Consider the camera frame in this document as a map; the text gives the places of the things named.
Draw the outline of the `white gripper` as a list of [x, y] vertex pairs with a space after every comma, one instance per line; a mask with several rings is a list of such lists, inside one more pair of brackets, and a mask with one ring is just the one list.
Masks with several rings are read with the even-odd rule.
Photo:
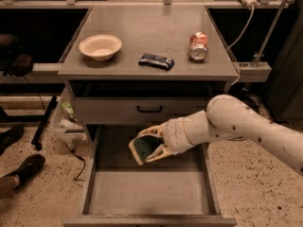
[[151, 126], [141, 131], [139, 136], [151, 135], [154, 137], [163, 137], [164, 143], [161, 144], [145, 162], [151, 163], [171, 156], [171, 154], [184, 153], [193, 147], [189, 142], [184, 126], [184, 118], [174, 118], [161, 125]]

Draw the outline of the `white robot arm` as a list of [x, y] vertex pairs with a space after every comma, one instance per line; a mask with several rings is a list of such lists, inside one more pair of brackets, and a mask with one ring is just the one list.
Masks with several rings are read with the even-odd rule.
[[204, 111], [171, 119], [139, 135], [156, 139], [154, 149], [148, 144], [140, 149], [139, 164], [183, 153], [202, 143], [241, 136], [260, 145], [297, 173], [303, 171], [303, 134], [262, 117], [229, 95], [215, 96]]

